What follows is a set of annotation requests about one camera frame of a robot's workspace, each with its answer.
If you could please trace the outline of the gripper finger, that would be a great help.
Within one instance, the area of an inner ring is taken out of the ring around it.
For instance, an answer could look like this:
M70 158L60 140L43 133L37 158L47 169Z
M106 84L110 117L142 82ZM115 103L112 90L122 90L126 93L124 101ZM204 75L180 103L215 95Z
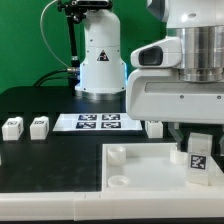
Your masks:
M222 132L219 140L219 147L220 147L220 156L224 156L224 124L222 125Z

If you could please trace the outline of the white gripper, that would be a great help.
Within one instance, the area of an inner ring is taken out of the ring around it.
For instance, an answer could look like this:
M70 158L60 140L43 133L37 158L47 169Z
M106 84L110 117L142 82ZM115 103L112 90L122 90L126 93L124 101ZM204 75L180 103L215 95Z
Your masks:
M224 124L224 83L189 83L175 68L182 59L181 40L167 37L131 53L126 112L134 120L163 121L181 150L179 123Z

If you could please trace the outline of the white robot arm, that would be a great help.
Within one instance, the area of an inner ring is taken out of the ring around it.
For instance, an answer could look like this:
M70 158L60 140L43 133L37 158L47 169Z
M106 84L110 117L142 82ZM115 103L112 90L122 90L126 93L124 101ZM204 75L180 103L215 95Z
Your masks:
M93 99L125 92L131 118L166 122L178 143L183 123L224 126L224 0L147 0L149 12L166 23L166 36L131 53L131 74L120 58L120 22L109 1L78 2L87 12L77 92Z

